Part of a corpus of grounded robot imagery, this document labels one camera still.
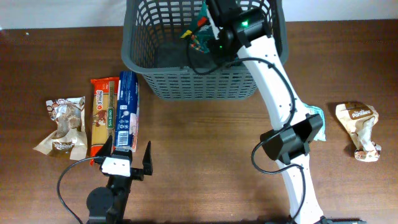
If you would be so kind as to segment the green coffee mix bag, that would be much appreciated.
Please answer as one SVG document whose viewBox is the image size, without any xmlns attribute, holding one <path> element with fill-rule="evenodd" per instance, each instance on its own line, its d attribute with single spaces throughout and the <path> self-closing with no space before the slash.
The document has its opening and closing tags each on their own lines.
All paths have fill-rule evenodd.
<svg viewBox="0 0 398 224">
<path fill-rule="evenodd" d="M 211 18 L 208 4 L 203 1 L 198 15 L 180 34 L 180 38 L 188 43 L 187 52 L 194 50 L 208 54 L 210 52 L 209 41 L 214 39 L 216 35 L 214 29 L 217 28 Z"/>
</svg>

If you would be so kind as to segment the blue pasta packet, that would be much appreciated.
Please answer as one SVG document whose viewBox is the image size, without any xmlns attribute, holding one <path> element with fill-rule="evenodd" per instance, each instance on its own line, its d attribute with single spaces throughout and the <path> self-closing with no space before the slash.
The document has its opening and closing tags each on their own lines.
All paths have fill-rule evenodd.
<svg viewBox="0 0 398 224">
<path fill-rule="evenodd" d="M 136 151 L 139 128 L 139 82 L 132 71 L 119 75 L 114 146 Z"/>
</svg>

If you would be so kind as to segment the grey plastic basket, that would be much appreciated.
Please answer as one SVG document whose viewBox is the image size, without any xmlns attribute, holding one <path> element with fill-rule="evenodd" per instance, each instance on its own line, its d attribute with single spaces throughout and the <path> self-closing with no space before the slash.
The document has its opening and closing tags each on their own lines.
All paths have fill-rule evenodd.
<svg viewBox="0 0 398 224">
<path fill-rule="evenodd" d="M 276 40 L 283 66 L 289 49 L 280 1 L 236 1 L 243 10 L 261 8 Z M 141 74 L 153 92 L 166 100 L 242 99 L 258 90 L 241 62 L 210 52 L 191 50 L 180 38 L 198 15 L 203 1 L 128 1 L 121 56 L 124 64 Z"/>
</svg>

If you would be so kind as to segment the brown Pantree snack bag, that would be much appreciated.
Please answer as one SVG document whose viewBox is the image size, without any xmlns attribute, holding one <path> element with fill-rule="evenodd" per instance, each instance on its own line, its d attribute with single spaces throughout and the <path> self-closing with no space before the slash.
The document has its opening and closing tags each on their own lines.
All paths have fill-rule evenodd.
<svg viewBox="0 0 398 224">
<path fill-rule="evenodd" d="M 379 120 L 379 114 L 374 107 L 350 101 L 336 105 L 335 114 L 356 147 L 355 159 L 362 162 L 378 161 L 381 146 L 371 140 L 373 126 Z"/>
</svg>

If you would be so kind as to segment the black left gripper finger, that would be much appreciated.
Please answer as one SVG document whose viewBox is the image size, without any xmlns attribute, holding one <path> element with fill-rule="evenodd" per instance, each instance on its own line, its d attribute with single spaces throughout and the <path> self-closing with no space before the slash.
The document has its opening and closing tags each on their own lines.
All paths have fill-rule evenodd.
<svg viewBox="0 0 398 224">
<path fill-rule="evenodd" d="M 109 135 L 107 141 L 96 152 L 95 156 L 110 156 L 113 150 L 113 137 Z"/>
<path fill-rule="evenodd" d="M 153 174 L 153 164 L 152 164 L 152 156 L 151 156 L 151 141 L 147 143 L 146 151 L 144 153 L 144 157 L 142 160 L 144 175 L 152 175 Z"/>
</svg>

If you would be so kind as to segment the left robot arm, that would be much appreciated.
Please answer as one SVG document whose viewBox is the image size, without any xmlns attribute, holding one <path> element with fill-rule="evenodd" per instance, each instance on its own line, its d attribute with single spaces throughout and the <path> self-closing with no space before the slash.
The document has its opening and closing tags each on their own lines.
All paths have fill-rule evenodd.
<svg viewBox="0 0 398 224">
<path fill-rule="evenodd" d="M 99 170 L 108 177 L 108 183 L 95 188 L 87 196 L 88 223 L 131 223 L 124 213 L 132 182 L 143 181 L 146 175 L 153 174 L 151 142 L 147 143 L 142 168 L 131 166 L 132 152 L 115 149 L 111 136 L 95 154 L 93 161 L 100 165 Z"/>
</svg>

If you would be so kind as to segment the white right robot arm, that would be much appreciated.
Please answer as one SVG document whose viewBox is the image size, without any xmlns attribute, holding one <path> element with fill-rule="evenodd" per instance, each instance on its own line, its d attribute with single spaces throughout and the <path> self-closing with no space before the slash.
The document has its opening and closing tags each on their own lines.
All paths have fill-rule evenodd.
<svg viewBox="0 0 398 224">
<path fill-rule="evenodd" d="M 263 149 L 275 161 L 289 196 L 292 223 L 318 223 L 323 211 L 310 174 L 310 143 L 323 126 L 296 94 L 280 61 L 264 11 L 243 10 L 236 1 L 207 1 L 216 48 L 248 69 L 268 110 L 272 130 L 252 150 Z"/>
</svg>

